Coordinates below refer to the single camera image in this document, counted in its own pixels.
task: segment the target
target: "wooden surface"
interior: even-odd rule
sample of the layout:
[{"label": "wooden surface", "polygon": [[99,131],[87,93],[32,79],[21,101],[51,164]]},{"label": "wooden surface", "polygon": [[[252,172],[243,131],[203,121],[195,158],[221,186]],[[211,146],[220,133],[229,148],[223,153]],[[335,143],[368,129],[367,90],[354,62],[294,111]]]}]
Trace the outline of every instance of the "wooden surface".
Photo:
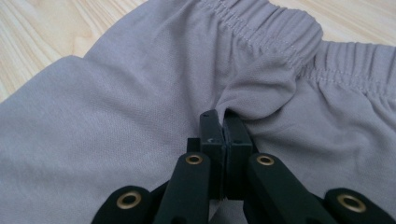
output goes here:
[{"label": "wooden surface", "polygon": [[[0,102],[63,56],[83,56],[144,0],[0,0]],[[272,0],[322,25],[325,40],[396,46],[396,0]]]}]

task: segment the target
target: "wrinkled fabric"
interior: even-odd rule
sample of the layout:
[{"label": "wrinkled fabric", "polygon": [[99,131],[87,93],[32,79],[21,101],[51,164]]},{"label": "wrinkled fabric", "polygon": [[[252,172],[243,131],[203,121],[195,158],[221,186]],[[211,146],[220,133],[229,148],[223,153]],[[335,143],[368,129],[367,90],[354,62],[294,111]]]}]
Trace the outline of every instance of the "wrinkled fabric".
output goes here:
[{"label": "wrinkled fabric", "polygon": [[[149,0],[0,104],[0,222],[89,223],[114,190],[157,188],[213,108],[311,192],[396,217],[395,48],[321,35],[267,1]],[[245,222],[228,201],[211,220]]]}]

